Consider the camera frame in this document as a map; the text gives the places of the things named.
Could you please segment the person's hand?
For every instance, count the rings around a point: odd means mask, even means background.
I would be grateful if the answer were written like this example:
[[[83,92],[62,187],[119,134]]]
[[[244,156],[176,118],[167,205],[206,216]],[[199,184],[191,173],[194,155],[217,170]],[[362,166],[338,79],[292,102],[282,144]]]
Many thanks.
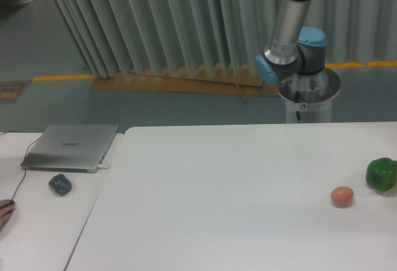
[[[1,200],[0,206],[0,229],[2,229],[12,216],[16,204],[13,200]]]

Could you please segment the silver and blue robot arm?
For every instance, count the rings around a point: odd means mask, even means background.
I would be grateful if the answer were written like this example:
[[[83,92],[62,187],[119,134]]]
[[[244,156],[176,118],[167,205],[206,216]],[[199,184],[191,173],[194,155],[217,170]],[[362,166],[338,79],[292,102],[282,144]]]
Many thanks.
[[[254,63],[266,84],[278,84],[289,76],[316,74],[325,63],[396,61],[396,0],[331,0],[328,11],[331,43],[326,54],[326,35],[305,27],[312,0],[280,0],[273,31]]]

